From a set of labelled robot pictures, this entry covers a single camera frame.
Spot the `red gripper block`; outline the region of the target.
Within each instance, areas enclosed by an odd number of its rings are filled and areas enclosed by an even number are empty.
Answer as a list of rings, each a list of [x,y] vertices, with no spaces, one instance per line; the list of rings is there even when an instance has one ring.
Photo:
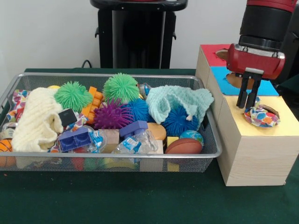
[[[231,44],[228,49],[227,69],[242,74],[242,83],[236,106],[242,109],[246,103],[246,109],[253,107],[262,78],[276,79],[282,72],[284,64],[285,54],[282,52]],[[255,73],[255,75],[253,76],[252,90],[248,95],[247,87],[250,72]]]

